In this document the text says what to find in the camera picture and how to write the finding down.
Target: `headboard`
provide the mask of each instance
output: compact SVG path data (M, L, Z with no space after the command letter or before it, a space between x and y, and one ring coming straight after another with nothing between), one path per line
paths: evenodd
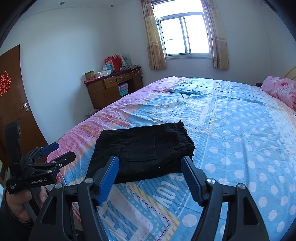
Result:
M285 78L290 80L296 80L296 66L286 74Z

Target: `brown wooden door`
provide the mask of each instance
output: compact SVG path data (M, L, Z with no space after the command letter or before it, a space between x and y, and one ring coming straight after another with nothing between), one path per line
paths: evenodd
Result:
M20 70L19 45L0 56L0 75L0 160L8 167L4 134L7 123L20 120L23 154L35 147L46 146L47 142L34 119L26 97Z

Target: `window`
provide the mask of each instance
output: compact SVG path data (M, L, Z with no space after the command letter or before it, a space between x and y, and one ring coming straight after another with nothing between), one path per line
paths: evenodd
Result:
M166 1L153 8L166 58L211 57L200 0Z

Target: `pillow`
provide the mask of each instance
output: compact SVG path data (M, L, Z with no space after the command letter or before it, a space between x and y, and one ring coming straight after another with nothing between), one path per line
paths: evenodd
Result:
M263 81L262 90L296 110L296 81L269 76Z

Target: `black sleeve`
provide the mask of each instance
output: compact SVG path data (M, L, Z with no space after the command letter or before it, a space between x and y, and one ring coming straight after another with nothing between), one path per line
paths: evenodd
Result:
M32 230L32 222L22 223L15 218L3 197L0 207L0 235L1 241L28 241Z

